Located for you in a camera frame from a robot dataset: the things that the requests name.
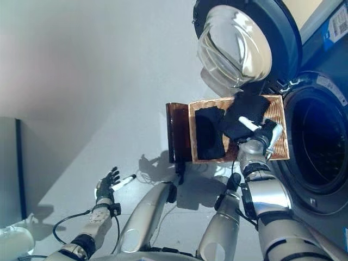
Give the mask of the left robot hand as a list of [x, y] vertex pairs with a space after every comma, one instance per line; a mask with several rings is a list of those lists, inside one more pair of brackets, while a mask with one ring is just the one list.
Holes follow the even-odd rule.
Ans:
[[132, 174], [126, 178], [120, 177], [120, 172], [117, 166], [114, 166], [107, 175], [100, 179], [95, 188], [95, 199], [98, 203], [102, 199], [108, 199], [111, 203], [115, 202], [114, 192], [125, 187], [130, 182], [136, 179], [136, 174]]

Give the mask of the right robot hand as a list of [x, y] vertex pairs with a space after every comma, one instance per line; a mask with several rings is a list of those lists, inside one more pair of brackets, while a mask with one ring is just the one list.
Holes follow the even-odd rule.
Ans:
[[256, 140], [261, 142], [263, 155], [269, 160], [274, 152], [274, 145], [283, 132], [282, 125], [268, 118], [264, 118], [261, 125], [256, 125], [254, 121], [244, 116], [240, 116], [238, 121], [252, 132], [247, 141]]

